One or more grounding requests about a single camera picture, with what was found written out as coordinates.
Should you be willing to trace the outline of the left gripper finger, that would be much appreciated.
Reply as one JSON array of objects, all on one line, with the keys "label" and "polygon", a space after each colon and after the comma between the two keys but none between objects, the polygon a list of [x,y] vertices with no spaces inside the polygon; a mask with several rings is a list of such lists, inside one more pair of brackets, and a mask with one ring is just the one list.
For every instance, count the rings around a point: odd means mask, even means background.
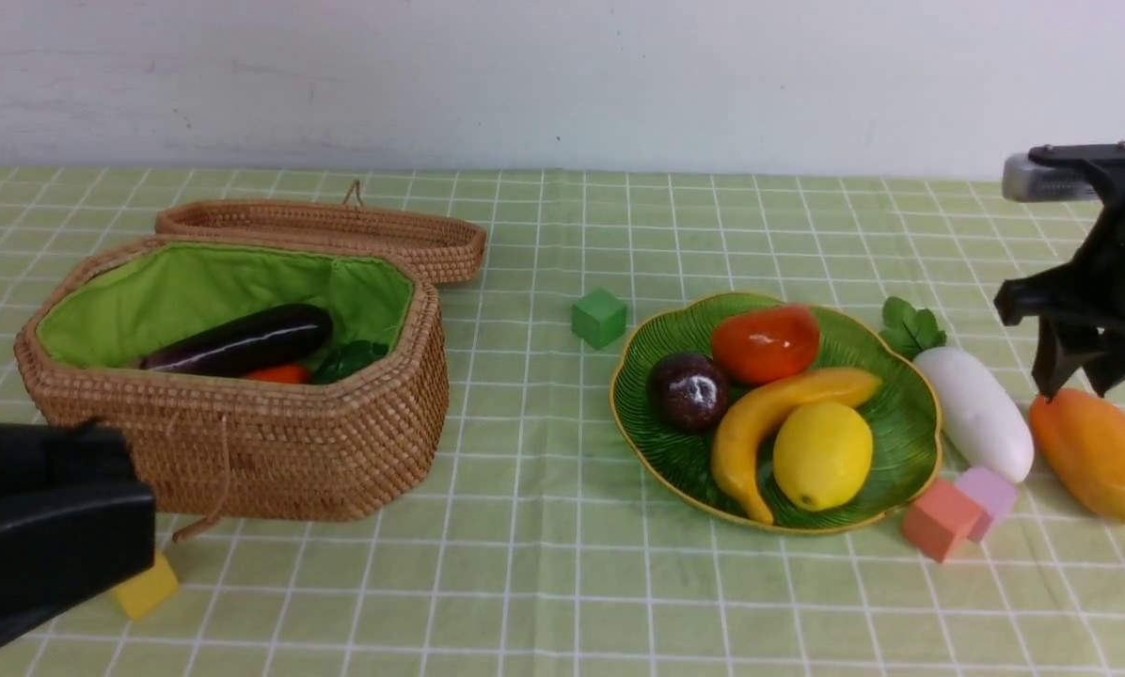
[{"label": "left gripper finger", "polygon": [[72,427],[0,421],[0,496],[134,480],[127,437],[101,419]]},{"label": "left gripper finger", "polygon": [[0,496],[0,648],[145,574],[155,523],[141,481]]}]

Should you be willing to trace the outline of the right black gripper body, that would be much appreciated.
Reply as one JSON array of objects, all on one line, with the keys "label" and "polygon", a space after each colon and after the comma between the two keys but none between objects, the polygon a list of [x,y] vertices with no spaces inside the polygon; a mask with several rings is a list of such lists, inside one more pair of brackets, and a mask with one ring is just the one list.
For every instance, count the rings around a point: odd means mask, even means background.
[{"label": "right black gripper body", "polygon": [[1006,326],[1040,317],[1125,335],[1125,141],[1041,145],[1017,153],[1040,165],[1078,170],[1096,190],[1101,209],[1066,262],[998,288],[998,317]]}]

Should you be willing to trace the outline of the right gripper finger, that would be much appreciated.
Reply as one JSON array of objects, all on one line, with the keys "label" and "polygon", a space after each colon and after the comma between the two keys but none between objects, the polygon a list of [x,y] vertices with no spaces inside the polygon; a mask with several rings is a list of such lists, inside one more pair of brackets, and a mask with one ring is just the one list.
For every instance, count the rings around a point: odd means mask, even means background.
[{"label": "right gripper finger", "polygon": [[1083,365],[1083,372],[1094,392],[1104,398],[1125,382],[1125,335],[1102,331],[1100,338],[1101,346]]},{"label": "right gripper finger", "polygon": [[1032,377],[1041,398],[1055,399],[1071,377],[1099,356],[1100,331],[1096,327],[1040,318]]}]

